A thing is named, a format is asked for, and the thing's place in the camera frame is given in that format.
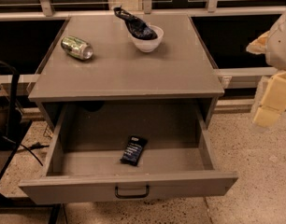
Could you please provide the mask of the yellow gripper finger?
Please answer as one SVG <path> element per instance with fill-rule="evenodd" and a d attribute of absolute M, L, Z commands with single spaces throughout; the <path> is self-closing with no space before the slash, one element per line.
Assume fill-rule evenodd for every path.
<path fill-rule="evenodd" d="M 279 72 L 267 80 L 265 93 L 257 108 L 253 123 L 267 128 L 276 123 L 286 110 L 286 72 Z"/>
<path fill-rule="evenodd" d="M 247 45 L 246 51 L 255 55 L 265 54 L 268 36 L 269 32 L 265 32 L 258 36 L 255 40 Z"/>

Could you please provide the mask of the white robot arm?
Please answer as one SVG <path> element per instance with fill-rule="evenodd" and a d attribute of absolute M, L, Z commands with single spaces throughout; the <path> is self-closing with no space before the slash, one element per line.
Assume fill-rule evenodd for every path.
<path fill-rule="evenodd" d="M 286 110 L 286 10 L 270 30 L 249 43 L 246 51 L 263 54 L 268 65 L 279 71 L 267 81 L 265 93 L 256 109 L 253 123 L 267 128 Z"/>

